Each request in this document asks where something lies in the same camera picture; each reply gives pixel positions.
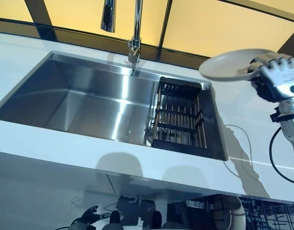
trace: dishwasher rack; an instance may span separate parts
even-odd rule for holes
[[[221,226],[221,230],[228,230],[229,218],[227,218],[227,214],[229,210],[225,210],[223,205],[225,196],[212,195],[188,200],[186,201],[186,206],[203,209],[213,221],[212,227],[209,229],[217,230],[218,228],[215,224],[217,223],[217,226]],[[244,208],[246,230],[294,230],[294,204],[244,197],[239,197],[239,200]],[[214,204],[216,202],[221,202],[220,209],[215,208]],[[214,211],[217,212],[217,216],[222,216],[223,218],[216,219]]]
[[[152,147],[208,155],[201,84],[161,77],[153,123]]]

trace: white plate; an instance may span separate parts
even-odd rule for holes
[[[252,73],[247,73],[252,59],[272,52],[267,49],[241,49],[214,56],[200,67],[200,73],[211,80],[239,81],[248,80]]]

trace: stainless steel sink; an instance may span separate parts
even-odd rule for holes
[[[150,146],[161,76],[194,81],[52,51],[0,102],[0,120]],[[206,157],[227,160],[212,86],[198,82]]]

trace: robotic hand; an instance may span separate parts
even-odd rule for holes
[[[69,230],[95,230],[95,227],[92,226],[93,223],[101,219],[106,219],[110,217],[110,213],[104,214],[95,214],[98,206],[92,206],[87,209],[82,217],[75,219],[69,226]]]
[[[294,148],[294,58],[278,53],[261,55],[251,61],[248,72],[253,72],[250,81],[258,95],[279,103],[270,117],[280,123]]]

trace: faucet spout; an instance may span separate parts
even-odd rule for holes
[[[136,0],[135,4],[135,19],[134,19],[134,35],[128,41],[129,56],[128,60],[131,63],[137,63],[140,60],[141,53],[141,15],[142,15],[142,1]]]
[[[116,18],[116,1],[105,0],[103,6],[103,14],[101,21],[101,29],[108,32],[115,32],[115,18]],[[136,0],[135,3],[135,19],[134,19],[134,35],[128,41],[129,56],[128,60],[132,64],[139,62],[141,54],[141,15],[142,15],[142,1]]]

